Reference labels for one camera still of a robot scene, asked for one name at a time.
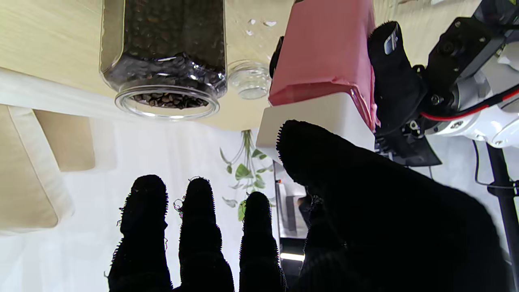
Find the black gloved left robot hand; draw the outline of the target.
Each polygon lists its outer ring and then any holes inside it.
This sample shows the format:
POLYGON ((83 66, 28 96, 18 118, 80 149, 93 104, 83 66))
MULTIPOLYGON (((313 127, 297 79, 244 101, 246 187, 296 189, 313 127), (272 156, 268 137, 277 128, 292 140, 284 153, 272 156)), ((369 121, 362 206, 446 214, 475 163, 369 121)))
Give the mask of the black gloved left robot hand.
POLYGON ((426 85, 412 69, 403 47, 400 25, 384 22, 371 35, 353 43, 358 58, 345 52, 350 41, 310 50, 310 61, 297 61, 308 50, 284 41, 271 70, 273 106, 352 91, 354 104, 375 135, 389 135, 407 123, 426 94, 426 85))

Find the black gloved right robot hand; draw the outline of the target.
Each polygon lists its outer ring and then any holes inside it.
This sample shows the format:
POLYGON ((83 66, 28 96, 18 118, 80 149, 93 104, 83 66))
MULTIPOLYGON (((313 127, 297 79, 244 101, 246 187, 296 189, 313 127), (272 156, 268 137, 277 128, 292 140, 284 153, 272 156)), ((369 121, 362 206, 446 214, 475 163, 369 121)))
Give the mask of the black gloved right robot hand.
MULTIPOLYGON (((475 198, 326 129, 288 120, 277 151, 313 200, 291 292, 508 292, 491 215, 475 198)), ((122 209, 111 292, 233 292, 211 185, 191 179, 180 212, 180 286, 165 256, 166 186, 138 177, 122 209)))

